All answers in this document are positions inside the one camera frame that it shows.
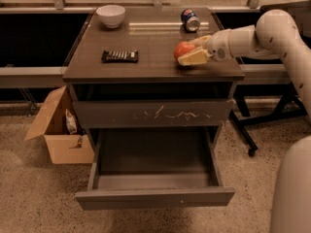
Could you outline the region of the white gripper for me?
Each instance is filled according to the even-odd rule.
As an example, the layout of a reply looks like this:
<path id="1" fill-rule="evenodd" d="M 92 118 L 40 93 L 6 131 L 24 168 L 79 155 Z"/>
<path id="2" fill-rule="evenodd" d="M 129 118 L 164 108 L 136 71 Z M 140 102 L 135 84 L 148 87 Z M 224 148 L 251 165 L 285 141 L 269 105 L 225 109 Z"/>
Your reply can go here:
<path id="1" fill-rule="evenodd" d="M 230 60 L 232 58 L 229 49 L 230 29 L 221 30 L 210 35 L 205 35 L 190 41 L 196 48 L 178 58 L 178 63 L 183 66 L 200 65 L 212 59 L 218 62 Z"/>

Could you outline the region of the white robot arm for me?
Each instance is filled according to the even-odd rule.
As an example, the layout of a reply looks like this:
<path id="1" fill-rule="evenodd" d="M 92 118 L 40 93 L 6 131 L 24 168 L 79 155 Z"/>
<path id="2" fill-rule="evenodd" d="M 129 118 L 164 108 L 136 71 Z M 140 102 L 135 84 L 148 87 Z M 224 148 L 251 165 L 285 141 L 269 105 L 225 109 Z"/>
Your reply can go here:
<path id="1" fill-rule="evenodd" d="M 227 29 L 189 41 L 175 51 L 183 66 L 234 57 L 276 55 L 311 116 L 311 49 L 287 12 L 270 10 L 255 25 Z M 294 143 L 281 161 L 275 183 L 269 233 L 311 233 L 311 137 Z"/>

